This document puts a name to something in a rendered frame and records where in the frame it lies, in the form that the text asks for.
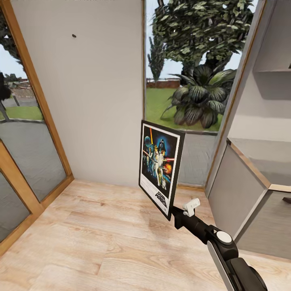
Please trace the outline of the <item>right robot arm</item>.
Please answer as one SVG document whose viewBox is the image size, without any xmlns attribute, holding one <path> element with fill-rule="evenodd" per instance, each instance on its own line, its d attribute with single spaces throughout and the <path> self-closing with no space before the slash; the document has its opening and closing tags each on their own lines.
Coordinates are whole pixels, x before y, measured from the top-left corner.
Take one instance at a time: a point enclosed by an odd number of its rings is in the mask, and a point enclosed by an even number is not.
<svg viewBox="0 0 291 291">
<path fill-rule="evenodd" d="M 228 291 L 268 291 L 259 273 L 249 266 L 242 257 L 232 237 L 213 225 L 207 225 L 194 214 L 194 208 L 200 206 L 198 198 L 183 204 L 183 209 L 173 206 L 169 210 L 174 216 L 175 228 L 185 226 L 199 238 L 212 256 Z"/>
</svg>

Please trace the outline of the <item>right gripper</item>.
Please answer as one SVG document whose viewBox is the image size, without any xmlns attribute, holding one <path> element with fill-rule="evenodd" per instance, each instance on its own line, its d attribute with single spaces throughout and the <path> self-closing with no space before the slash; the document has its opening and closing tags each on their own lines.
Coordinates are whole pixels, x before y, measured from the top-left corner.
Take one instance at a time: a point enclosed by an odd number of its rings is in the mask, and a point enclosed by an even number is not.
<svg viewBox="0 0 291 291">
<path fill-rule="evenodd" d="M 174 216 L 174 224 L 177 230 L 185 226 L 193 235 L 195 235 L 195 228 L 202 221 L 201 219 L 199 219 L 195 214 L 191 217 L 184 215 L 184 210 L 175 206 L 173 206 L 173 208 L 169 207 L 169 210 Z"/>
</svg>

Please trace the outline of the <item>poster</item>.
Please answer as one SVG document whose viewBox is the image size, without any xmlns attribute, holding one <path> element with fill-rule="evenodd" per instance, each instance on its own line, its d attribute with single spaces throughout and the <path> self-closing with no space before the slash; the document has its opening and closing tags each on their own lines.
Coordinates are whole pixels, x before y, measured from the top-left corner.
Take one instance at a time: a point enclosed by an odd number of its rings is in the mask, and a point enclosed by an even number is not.
<svg viewBox="0 0 291 291">
<path fill-rule="evenodd" d="M 139 186 L 171 220 L 185 132 L 141 120 Z"/>
</svg>

